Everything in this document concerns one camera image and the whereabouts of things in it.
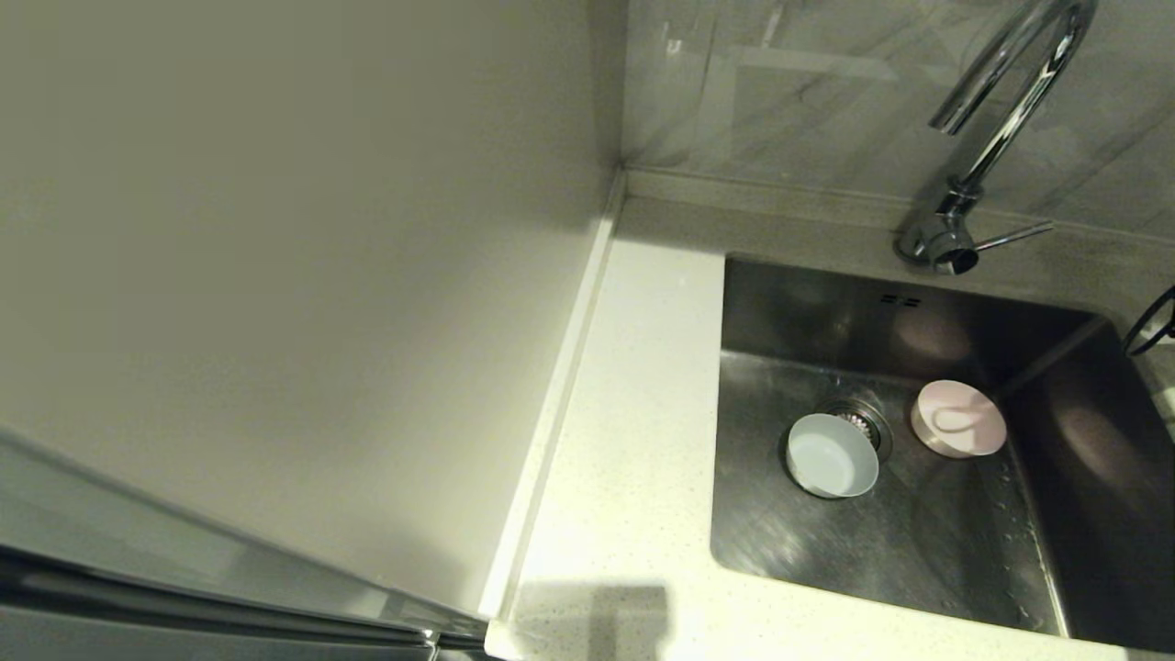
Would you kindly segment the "light blue bowl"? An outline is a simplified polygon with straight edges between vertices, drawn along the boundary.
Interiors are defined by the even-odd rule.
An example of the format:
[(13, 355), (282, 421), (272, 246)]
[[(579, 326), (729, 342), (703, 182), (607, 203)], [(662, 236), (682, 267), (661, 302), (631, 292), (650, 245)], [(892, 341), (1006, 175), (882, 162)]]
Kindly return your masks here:
[(784, 441), (784, 463), (799, 487), (822, 499), (861, 497), (877, 486), (880, 474), (870, 439), (834, 414), (797, 419)]

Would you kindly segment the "pink bowl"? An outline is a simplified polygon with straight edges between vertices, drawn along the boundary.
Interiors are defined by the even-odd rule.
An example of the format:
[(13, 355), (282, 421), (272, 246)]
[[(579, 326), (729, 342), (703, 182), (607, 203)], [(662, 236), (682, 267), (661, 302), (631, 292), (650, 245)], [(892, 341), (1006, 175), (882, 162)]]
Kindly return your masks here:
[(908, 419), (924, 446), (952, 459), (994, 456), (1010, 436), (995, 403), (965, 382), (928, 382), (915, 394)]

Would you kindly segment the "metal sink drain strainer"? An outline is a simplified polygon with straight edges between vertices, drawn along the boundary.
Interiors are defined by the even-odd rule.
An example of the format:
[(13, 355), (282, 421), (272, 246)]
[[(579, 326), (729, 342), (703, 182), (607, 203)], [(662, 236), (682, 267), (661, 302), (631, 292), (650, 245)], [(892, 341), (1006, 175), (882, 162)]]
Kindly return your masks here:
[(820, 402), (815, 407), (815, 413), (831, 414), (850, 421), (858, 431), (870, 440), (878, 461), (885, 464), (892, 456), (893, 436), (889, 423), (880, 413), (880, 410), (870, 405), (860, 398), (828, 398)]

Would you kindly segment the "stainless steel sink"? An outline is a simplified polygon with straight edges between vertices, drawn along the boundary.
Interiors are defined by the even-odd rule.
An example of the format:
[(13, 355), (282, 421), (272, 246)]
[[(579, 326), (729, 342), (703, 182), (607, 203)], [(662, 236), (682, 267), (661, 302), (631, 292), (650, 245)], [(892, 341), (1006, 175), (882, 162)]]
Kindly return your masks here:
[[(711, 553), (727, 569), (953, 618), (1175, 655), (1175, 440), (1112, 321), (731, 255), (723, 264)], [(919, 441), (954, 380), (1007, 423), (994, 456)], [(797, 419), (860, 398), (889, 423), (878, 483), (799, 487)]]

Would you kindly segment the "chrome gooseneck faucet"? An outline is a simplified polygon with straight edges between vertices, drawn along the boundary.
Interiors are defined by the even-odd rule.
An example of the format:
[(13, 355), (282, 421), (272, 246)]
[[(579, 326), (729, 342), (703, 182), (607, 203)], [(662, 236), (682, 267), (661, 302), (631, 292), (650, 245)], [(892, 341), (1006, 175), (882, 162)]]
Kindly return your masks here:
[(978, 267), (981, 252), (1013, 242), (1039, 237), (1055, 229), (1050, 220), (1007, 231), (999, 237), (976, 241), (967, 218), (985, 196), (985, 181), (1008, 151), (1023, 126), (1069, 69), (1080, 46), (1092, 29), (1100, 0), (1028, 0), (1000, 28), (969, 65), (956, 86), (936, 108), (929, 126), (956, 135), (981, 108), (1003, 75), (1039, 40), (1046, 46), (1040, 63), (1025, 79), (1014, 104), (991, 131), (974, 162), (946, 181), (944, 197), (934, 213), (913, 222), (895, 241), (900, 258), (936, 274), (962, 275)]

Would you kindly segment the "stainless steel refrigerator door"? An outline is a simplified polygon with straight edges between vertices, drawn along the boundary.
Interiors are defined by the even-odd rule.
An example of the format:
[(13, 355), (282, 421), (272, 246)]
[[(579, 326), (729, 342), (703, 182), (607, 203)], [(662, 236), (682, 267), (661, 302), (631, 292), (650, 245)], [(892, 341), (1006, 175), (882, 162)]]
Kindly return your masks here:
[(499, 661), (486, 619), (177, 508), (0, 427), (0, 661)]

